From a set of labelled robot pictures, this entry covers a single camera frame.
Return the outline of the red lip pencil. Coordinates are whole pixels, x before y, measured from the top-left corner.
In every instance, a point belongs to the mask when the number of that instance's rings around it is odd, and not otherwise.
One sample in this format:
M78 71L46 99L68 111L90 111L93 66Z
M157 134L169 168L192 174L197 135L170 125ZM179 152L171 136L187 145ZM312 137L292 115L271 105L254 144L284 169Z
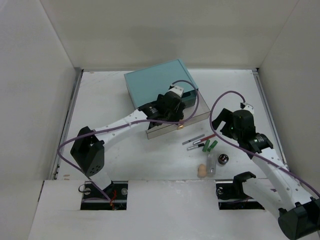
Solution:
M193 145L198 145L198 144L200 144L200 143L202 143L202 142L204 142L204 141L207 141L207 140L209 140L209 139L211 139L211 138L214 138L215 136L216 136L215 134L208 135L208 136L203 137L203 138L201 138L201 139L199 139L199 140L197 140L197 141L194 141L192 144L193 144Z

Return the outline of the green lipstick tube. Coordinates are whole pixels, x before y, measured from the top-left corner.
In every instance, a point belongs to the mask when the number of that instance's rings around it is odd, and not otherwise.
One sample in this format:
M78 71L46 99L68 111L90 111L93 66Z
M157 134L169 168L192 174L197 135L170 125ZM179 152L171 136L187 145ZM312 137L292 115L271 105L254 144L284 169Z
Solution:
M208 152L212 151L217 144L218 144L218 141L214 140L213 143L208 147L207 151Z

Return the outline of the round dark powder jar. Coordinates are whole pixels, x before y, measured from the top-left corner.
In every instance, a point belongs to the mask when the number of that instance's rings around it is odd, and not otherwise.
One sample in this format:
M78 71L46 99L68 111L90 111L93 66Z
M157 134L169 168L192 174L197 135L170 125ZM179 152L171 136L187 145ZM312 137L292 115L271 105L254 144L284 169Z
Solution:
M229 156L223 153L218 156L217 160L220 165L226 165L229 161Z

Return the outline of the clear plastic bottle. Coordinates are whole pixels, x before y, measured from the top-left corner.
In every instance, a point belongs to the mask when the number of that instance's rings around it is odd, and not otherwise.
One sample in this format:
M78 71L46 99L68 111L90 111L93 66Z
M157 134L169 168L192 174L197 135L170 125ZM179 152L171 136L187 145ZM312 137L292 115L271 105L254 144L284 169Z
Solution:
M206 160L206 174L208 177L213 177L216 174L217 169L217 156L214 152L211 152L207 156Z

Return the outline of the grey patterned eyeliner pencil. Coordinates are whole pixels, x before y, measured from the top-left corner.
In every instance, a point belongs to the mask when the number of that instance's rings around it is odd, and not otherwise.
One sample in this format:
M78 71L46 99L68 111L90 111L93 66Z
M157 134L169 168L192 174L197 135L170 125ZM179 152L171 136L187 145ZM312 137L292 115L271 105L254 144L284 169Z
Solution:
M188 139L188 140L184 141L184 142L182 143L182 145L186 145L186 144L188 144L188 143L190 143L190 142L192 142L192 141L201 139L201 138L203 138L204 136L205 136L205 134L201 134L201 135L199 135L199 136L196 136L196 137L193 137L193 138L191 138L191 139Z

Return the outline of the beige makeup sponge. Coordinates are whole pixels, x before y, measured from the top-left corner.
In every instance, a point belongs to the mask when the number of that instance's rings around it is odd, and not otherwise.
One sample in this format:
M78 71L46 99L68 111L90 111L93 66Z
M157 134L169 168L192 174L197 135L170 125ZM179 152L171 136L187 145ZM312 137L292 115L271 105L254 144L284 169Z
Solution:
M200 164L197 168L197 177L203 179L207 176L207 166Z

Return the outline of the black clear mascara tube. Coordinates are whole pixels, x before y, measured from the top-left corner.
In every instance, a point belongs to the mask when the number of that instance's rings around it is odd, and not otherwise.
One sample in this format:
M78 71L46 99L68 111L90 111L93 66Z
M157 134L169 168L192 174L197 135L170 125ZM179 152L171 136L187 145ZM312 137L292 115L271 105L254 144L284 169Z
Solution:
M196 145L187 147L187 151L190 151L190 150L193 150L193 149L197 149L197 148L201 148L201 147L204 147L204 146L205 146L204 143L196 144Z

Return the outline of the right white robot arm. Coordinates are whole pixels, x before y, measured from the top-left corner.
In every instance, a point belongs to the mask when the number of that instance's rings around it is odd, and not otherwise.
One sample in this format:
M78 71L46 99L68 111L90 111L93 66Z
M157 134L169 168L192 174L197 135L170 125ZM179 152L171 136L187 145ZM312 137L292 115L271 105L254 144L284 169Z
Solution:
M297 240L320 230L320 200L313 197L278 157L268 137L256 132L254 116L249 110L234 112L224 108L212 121L212 127L223 136L237 141L265 174L273 188L265 187L250 171L234 176L232 184L222 192L221 199L251 197L268 210L278 222L283 234Z

